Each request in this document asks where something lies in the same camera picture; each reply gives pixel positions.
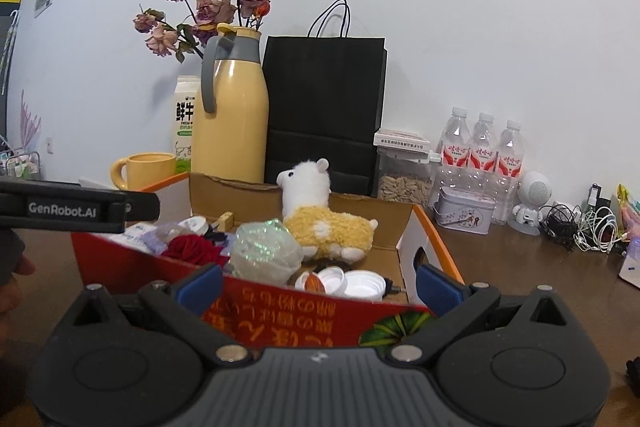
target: milk carton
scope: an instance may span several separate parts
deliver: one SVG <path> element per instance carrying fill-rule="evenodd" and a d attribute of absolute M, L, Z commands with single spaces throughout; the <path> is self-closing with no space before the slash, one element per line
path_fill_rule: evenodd
<path fill-rule="evenodd" d="M 174 125 L 172 141 L 175 149 L 176 173 L 191 171 L 191 134 L 193 132 L 193 108 L 200 77 L 182 75 L 174 93 Z"/>

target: blue gripper pad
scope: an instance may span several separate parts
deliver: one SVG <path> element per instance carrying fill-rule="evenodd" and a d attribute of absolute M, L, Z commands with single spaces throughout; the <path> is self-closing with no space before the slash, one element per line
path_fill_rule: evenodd
<path fill-rule="evenodd" d="M 222 268 L 207 264 L 172 286 L 174 300 L 200 317 L 222 294 Z"/>
<path fill-rule="evenodd" d="M 442 317 L 471 295 L 471 290 L 430 264 L 421 265 L 415 275 L 418 297 Z"/>

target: white wall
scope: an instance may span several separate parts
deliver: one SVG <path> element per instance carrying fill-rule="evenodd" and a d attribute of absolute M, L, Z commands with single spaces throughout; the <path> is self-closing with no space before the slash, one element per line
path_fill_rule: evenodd
<path fill-rule="evenodd" d="M 266 34 L 306 34 L 332 0 L 272 0 Z M 436 140 L 453 105 L 473 124 L 522 120 L 526 168 L 548 174 L 558 198 L 591 183 L 640 188 L 640 0 L 349 0 L 352 36 L 385 36 L 383 124 Z M 53 0 L 33 18 L 24 0 L 10 83 L 10 136 L 21 89 L 42 116 L 42 157 L 54 180 L 108 180 L 116 158 L 169 150 L 171 96 L 188 57 L 153 56 L 130 20 L 138 3 L 179 22 L 163 0 Z M 54 155 L 44 152 L 53 137 Z"/>

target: black shopping bag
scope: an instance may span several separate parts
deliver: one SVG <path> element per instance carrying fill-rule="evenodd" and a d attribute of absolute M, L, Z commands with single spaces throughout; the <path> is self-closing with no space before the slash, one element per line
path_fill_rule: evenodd
<path fill-rule="evenodd" d="M 265 181 L 274 183 L 300 161 L 324 157 L 332 190 L 370 195 L 385 39 L 269 37 L 262 68 L 270 105 Z"/>

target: yellow plush body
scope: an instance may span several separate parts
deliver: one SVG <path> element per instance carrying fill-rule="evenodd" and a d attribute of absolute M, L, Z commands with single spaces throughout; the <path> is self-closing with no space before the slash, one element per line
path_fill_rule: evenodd
<path fill-rule="evenodd" d="M 344 248 L 367 252 L 373 244 L 374 225 L 368 219 L 324 206 L 299 206 L 284 225 L 301 247 L 318 247 L 316 258 L 340 258 Z"/>

